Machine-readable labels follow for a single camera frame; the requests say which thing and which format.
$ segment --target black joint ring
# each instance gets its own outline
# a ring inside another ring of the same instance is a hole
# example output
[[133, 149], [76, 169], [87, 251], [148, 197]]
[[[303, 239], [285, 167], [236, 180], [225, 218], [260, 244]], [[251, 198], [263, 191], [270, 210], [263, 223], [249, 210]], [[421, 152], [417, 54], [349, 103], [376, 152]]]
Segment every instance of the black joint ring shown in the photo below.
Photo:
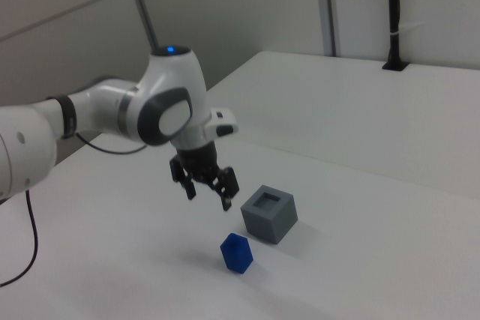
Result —
[[61, 106], [61, 113], [63, 114], [63, 137], [68, 139], [75, 135], [77, 131], [77, 112], [75, 111], [74, 102], [67, 95], [57, 95], [55, 97], [48, 97], [47, 100], [55, 99]]

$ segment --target pole base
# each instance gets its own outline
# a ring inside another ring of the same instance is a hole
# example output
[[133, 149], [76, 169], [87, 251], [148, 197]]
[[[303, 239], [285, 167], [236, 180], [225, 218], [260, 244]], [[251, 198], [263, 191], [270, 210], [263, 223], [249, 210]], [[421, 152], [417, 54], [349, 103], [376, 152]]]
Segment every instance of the pole base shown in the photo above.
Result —
[[387, 61], [385, 65], [382, 66], [382, 69], [393, 70], [393, 71], [402, 71], [410, 64], [407, 61]]

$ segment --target black cable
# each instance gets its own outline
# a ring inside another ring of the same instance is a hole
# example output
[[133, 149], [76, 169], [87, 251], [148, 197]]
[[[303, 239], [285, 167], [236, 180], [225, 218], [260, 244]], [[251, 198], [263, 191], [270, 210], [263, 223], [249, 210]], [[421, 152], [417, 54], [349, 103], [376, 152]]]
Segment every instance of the black cable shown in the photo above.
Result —
[[135, 150], [130, 150], [130, 151], [111, 151], [111, 150], [106, 150], [106, 149], [102, 149], [102, 148], [99, 148], [97, 147], [96, 145], [93, 145], [91, 144], [87, 139], [85, 139], [83, 136], [81, 136], [80, 134], [75, 134], [76, 137], [80, 140], [82, 140], [82, 142], [84, 142], [85, 144], [87, 144], [89, 147], [95, 149], [95, 150], [98, 150], [98, 151], [102, 151], [103, 153], [107, 153], [107, 154], [114, 154], [114, 155], [129, 155], [129, 154], [135, 154], [135, 153], [138, 153], [139, 151], [145, 149], [147, 147], [147, 145], [144, 145], [144, 146], [141, 146], [140, 148], [138, 149], [135, 149]]
[[31, 228], [33, 229], [33, 238], [34, 238], [34, 250], [33, 250], [33, 256], [30, 260], [30, 264], [26, 267], [26, 269], [17, 277], [14, 277], [12, 280], [8, 280], [5, 283], [0, 284], [0, 288], [3, 286], [10, 285], [11, 283], [16, 282], [20, 277], [23, 275], [27, 274], [27, 272], [30, 270], [32, 267], [33, 263], [35, 262], [35, 259], [37, 258], [37, 251], [38, 251], [38, 234], [37, 234], [37, 226], [35, 225], [35, 218], [33, 217], [33, 210], [32, 210], [32, 204], [30, 203], [30, 190], [25, 191], [25, 196], [27, 198], [27, 206], [28, 206], [28, 214], [30, 215], [30, 221], [31, 221]]

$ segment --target white wall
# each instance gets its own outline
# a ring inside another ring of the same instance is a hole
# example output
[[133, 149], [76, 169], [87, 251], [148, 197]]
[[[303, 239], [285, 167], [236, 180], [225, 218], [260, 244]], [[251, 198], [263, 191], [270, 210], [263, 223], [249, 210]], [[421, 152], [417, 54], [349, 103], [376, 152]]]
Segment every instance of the white wall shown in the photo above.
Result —
[[[104, 74], [139, 79], [148, 43], [134, 0], [0, 0], [0, 106], [75, 91]], [[62, 160], [81, 143], [58, 144]]]
[[[386, 60], [389, 0], [334, 0], [339, 56]], [[480, 0], [400, 0], [403, 60], [480, 69]]]
[[160, 43], [197, 54], [207, 87], [263, 50], [323, 54], [318, 0], [145, 0]]

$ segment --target square hole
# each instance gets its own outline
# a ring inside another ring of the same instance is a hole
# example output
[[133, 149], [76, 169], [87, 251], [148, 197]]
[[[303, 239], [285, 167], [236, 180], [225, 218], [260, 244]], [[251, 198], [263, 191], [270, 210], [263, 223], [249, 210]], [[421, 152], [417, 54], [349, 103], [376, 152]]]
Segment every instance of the square hole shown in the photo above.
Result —
[[280, 198], [278, 196], [269, 193], [263, 193], [261, 197], [259, 197], [258, 200], [255, 201], [253, 206], [263, 209], [265, 211], [270, 211], [278, 203], [279, 200]]

